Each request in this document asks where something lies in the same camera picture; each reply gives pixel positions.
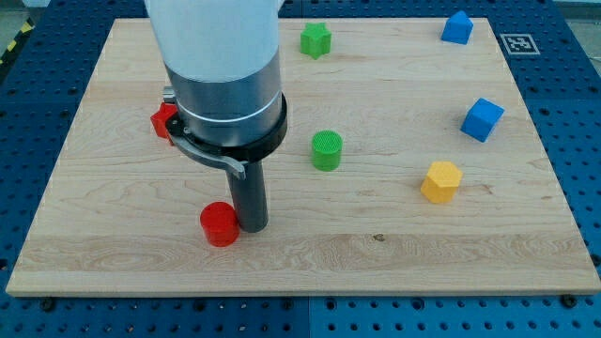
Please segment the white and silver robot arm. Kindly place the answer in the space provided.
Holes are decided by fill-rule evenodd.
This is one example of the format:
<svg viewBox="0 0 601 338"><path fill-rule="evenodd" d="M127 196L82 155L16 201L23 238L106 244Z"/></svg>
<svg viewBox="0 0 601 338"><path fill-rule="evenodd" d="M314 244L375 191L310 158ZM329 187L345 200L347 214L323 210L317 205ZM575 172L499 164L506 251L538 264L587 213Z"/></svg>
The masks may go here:
<svg viewBox="0 0 601 338"><path fill-rule="evenodd" d="M241 229L269 221L262 161L284 140L275 0L146 0L177 107L168 136L190 159L225 171Z"/></svg>

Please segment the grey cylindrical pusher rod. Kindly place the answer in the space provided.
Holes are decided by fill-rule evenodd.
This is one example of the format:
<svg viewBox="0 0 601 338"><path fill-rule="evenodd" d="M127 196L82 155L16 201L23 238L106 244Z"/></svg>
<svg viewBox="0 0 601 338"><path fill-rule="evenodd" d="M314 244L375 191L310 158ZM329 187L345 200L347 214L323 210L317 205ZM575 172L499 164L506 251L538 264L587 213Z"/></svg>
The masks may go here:
<svg viewBox="0 0 601 338"><path fill-rule="evenodd" d="M269 222L262 162L245 165L246 178L227 174L234 209L240 228L248 233L262 231Z"/></svg>

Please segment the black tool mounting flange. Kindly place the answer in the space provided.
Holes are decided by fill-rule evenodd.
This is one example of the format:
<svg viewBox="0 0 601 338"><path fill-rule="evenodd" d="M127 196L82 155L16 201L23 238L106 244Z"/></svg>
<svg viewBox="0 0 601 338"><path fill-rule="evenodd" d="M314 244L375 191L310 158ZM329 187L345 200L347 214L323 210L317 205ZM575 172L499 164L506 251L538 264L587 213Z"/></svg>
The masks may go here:
<svg viewBox="0 0 601 338"><path fill-rule="evenodd" d="M268 157L285 139L287 131L287 101L280 94L280 113L275 126L261 138L242 146L215 146L194 136L175 113L164 123L168 139L187 157L205 166L225 170L236 179L244 180L246 167Z"/></svg>

